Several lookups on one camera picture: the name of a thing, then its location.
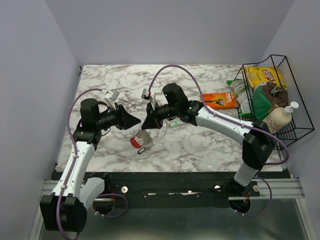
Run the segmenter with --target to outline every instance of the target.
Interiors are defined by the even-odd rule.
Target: metal floor
[[[250,213],[266,200],[252,200]],[[62,240],[42,229],[41,240]],[[307,240],[295,199],[275,199],[260,216],[241,217],[228,208],[132,209],[118,219],[88,212],[80,240]]]

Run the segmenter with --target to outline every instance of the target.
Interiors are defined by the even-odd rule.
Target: marble countertop
[[[146,118],[148,101],[141,99],[144,88],[163,65],[85,65],[77,89],[77,95],[91,88],[116,89],[120,92],[119,104],[128,113],[141,119]],[[185,65],[197,79],[203,93],[232,92],[226,80],[233,80],[239,65]],[[167,68],[157,77],[153,87],[157,102],[166,104],[162,88],[169,83],[182,87],[189,100],[200,100],[198,90],[191,78],[181,69]],[[72,111],[70,126],[75,130],[80,119],[80,102],[86,98],[102,100],[102,95],[89,92],[84,95]],[[236,109],[221,110],[222,113],[238,117]],[[170,128],[147,130],[153,147],[142,154],[130,144],[142,123],[128,129],[112,127],[103,136],[91,159],[87,172],[231,172],[237,171],[242,163],[241,146],[229,137],[204,127],[185,124],[177,119],[178,125]],[[71,140],[66,133],[63,139],[56,170],[65,169],[71,152]],[[280,161],[276,151],[268,162]],[[282,171],[281,166],[266,166],[264,171]]]

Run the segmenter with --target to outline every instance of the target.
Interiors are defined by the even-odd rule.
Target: yellow chip bag
[[[280,71],[278,69],[275,70],[273,66],[245,66],[244,71],[246,78],[253,89],[255,89],[260,83],[269,81],[275,83],[279,88],[287,89],[286,82]]]

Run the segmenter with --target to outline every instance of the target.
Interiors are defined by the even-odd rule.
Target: gray wall
[[[46,0],[81,64],[242,64],[293,0]]]
[[[315,132],[290,147],[290,170],[300,177],[309,214],[320,238],[320,1],[296,0],[267,48],[287,55],[304,97]]]
[[[0,239],[29,238],[79,67],[44,0],[0,7]]]

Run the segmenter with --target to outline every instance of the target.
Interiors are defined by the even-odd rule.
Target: soap dispenser bottle
[[[268,116],[263,119],[269,128],[271,134],[275,134],[285,125],[290,123],[292,119],[291,113],[297,109],[299,104],[295,101],[291,102],[290,106],[277,107]]]

